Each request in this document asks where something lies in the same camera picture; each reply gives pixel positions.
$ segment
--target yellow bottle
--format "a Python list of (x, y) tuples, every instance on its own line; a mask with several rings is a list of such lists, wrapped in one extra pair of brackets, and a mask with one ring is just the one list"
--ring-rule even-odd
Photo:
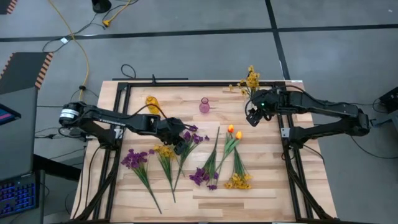
[[(153, 96), (148, 96), (146, 101), (145, 101), (145, 104), (146, 105), (153, 104), (153, 105), (156, 105), (156, 106), (158, 106), (160, 108), (159, 102)], [(152, 114), (159, 114), (160, 111), (159, 111), (159, 109), (156, 108), (156, 106), (148, 106), (149, 112), (152, 113)]]

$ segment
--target wooden table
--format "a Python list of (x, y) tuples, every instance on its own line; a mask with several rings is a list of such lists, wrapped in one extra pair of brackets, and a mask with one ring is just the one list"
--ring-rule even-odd
[[(303, 88), (302, 82), (287, 82), (287, 84)], [(103, 82), (98, 100), (99, 108), (113, 109), (117, 85), (118, 82), (116, 81)], [(240, 94), (237, 88), (231, 92), (227, 86), (134, 87), (131, 91), (128, 114), (137, 111), (144, 105), (146, 96), (152, 95), (158, 99), (166, 116), (174, 116), (180, 118), (184, 123), (197, 125), (199, 135), (208, 135), (210, 141), (202, 143), (189, 155), (183, 168), (186, 177), (181, 176), (177, 185), (175, 193), (177, 203), (173, 202), (170, 185), (157, 158), (152, 156), (149, 159), (150, 184), (163, 214), (159, 213), (152, 197), (135, 173), (120, 165), (111, 222), (271, 222), (295, 220), (285, 162), (281, 159), (282, 145), (279, 125), (275, 117), (270, 122), (262, 120), (255, 128), (250, 126), (244, 115), (245, 97)], [(209, 99), (211, 109), (208, 114), (199, 112), (198, 106), (202, 97)], [(121, 99), (119, 111), (123, 106), (123, 98), (124, 95)], [(149, 113), (149, 111), (145, 109), (142, 113)], [(294, 114), (293, 119), (295, 126), (306, 128), (313, 126), (311, 114)], [(209, 191), (205, 186), (195, 185), (193, 181), (189, 180), (188, 175), (193, 174), (197, 167), (204, 165), (213, 150), (218, 126), (220, 127), (220, 135), (217, 146), (217, 161), (221, 160), (225, 132), (229, 124), (233, 124), (235, 130), (243, 132), (243, 139), (238, 146), (238, 151), (246, 168), (254, 176), (251, 180), (252, 189), (225, 189), (223, 184), (231, 177), (233, 167), (233, 154), (231, 154), (223, 164), (218, 190)], [(160, 144), (160, 141), (152, 136), (139, 136), (126, 131), (121, 157), (123, 158), (127, 154), (128, 149), (148, 151), (155, 144)], [(98, 145), (97, 141), (92, 141), (87, 147), (85, 168), (82, 172), (83, 197), (78, 214), (84, 208), (88, 180), (87, 168)], [(320, 152), (317, 141), (310, 140), (307, 145)], [(325, 211), (335, 217), (335, 207), (322, 160), (318, 155), (305, 148), (301, 149), (300, 152), (309, 191)], [(91, 200), (98, 189), (103, 158), (104, 150), (100, 150), (93, 159), (88, 201)], [(175, 177), (178, 170), (177, 163), (174, 163), (173, 170)], [(302, 194), (299, 189), (297, 189), (297, 192), (300, 210), (302, 216), (305, 217)], [(77, 208), (79, 197), (78, 190), (72, 215)], [(100, 218), (104, 217), (107, 198), (108, 191), (105, 192), (103, 197)]]

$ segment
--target pink glass vase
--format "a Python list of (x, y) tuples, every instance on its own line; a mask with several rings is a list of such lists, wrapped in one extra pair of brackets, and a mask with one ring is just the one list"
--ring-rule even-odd
[(203, 97), (201, 99), (201, 103), (199, 105), (199, 110), (202, 113), (207, 113), (210, 110), (210, 105), (209, 105), (209, 99), (206, 97)]

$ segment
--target robotic arm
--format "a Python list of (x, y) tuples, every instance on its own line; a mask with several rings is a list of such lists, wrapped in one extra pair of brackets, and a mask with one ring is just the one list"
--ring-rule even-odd
[(370, 130), (368, 116), (357, 106), (317, 100), (304, 91), (279, 91), (279, 88), (259, 90), (251, 97), (251, 101), (257, 107), (257, 109), (251, 109), (246, 115), (251, 126), (257, 126), (263, 117), (270, 121), (275, 114), (311, 112), (341, 118), (337, 122), (312, 128), (283, 128), (282, 137), (298, 148), (302, 148), (309, 139), (335, 134), (364, 136)]
[(112, 149), (117, 146), (118, 137), (115, 130), (104, 129), (94, 121), (126, 127), (134, 133), (159, 138), (164, 144), (173, 144), (177, 155), (185, 145), (185, 141), (180, 137), (185, 125), (177, 118), (161, 120), (159, 115), (154, 114), (126, 115), (75, 102), (63, 106), (59, 119), (64, 128), (80, 128), (97, 137), (101, 147)]

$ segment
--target keyboard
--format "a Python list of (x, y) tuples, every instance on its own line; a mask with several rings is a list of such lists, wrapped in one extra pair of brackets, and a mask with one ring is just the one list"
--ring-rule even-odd
[(0, 182), (0, 218), (37, 208), (39, 189), (36, 174)]

